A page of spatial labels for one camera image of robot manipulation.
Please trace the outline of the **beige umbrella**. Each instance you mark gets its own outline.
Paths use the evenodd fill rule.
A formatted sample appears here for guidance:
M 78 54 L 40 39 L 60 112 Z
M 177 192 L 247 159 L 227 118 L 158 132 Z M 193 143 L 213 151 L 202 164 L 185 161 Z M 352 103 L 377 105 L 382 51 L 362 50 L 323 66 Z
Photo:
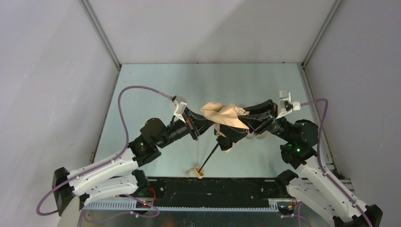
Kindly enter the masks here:
M 250 112 L 235 104 L 223 105 L 218 102 L 209 102 L 200 111 L 207 120 L 213 122 L 217 143 L 202 165 L 190 169 L 186 178 L 189 178 L 191 174 L 198 179 L 204 178 L 203 169 L 216 150 L 220 148 L 226 153 L 230 152 L 233 144 L 246 137 L 250 131 L 250 127 L 240 120 L 241 116 L 249 116 Z

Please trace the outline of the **beige umbrella sleeve cover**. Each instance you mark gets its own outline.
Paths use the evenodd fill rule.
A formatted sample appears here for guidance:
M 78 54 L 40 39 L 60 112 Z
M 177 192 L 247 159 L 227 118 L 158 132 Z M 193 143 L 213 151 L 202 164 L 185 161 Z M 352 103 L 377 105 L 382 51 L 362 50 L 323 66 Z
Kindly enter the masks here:
M 254 132 L 248 131 L 248 134 L 246 135 L 245 138 L 248 140 L 253 140 L 253 139 L 262 140 L 262 139 L 266 138 L 268 134 L 269 134 L 268 131 L 264 131 L 262 133 L 254 133 Z

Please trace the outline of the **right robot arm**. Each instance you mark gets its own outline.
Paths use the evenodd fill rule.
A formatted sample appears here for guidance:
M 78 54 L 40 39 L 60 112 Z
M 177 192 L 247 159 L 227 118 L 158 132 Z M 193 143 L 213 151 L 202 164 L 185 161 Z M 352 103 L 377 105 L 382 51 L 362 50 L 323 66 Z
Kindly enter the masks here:
M 383 212 L 377 205 L 367 205 L 352 193 L 322 161 L 320 138 L 323 126 L 309 120 L 287 121 L 285 116 L 310 102 L 279 104 L 268 100 L 241 109 L 238 119 L 250 132 L 269 132 L 284 141 L 280 146 L 283 161 L 294 171 L 286 170 L 276 177 L 288 194 L 319 214 L 332 227 L 377 227 Z

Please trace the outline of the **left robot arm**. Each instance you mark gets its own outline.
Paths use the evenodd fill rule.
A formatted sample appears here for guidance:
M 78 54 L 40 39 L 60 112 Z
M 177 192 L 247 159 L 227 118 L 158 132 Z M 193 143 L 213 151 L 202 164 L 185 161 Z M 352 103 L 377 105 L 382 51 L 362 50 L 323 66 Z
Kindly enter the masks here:
M 69 171 L 61 167 L 53 174 L 53 195 L 61 216 L 74 198 L 82 209 L 95 201 L 124 194 L 142 197 L 149 188 L 148 178 L 140 167 L 161 156 L 160 149 L 190 135 L 197 140 L 214 123 L 186 108 L 183 117 L 165 125 L 151 118 L 140 135 L 128 142 L 119 153 L 88 166 Z

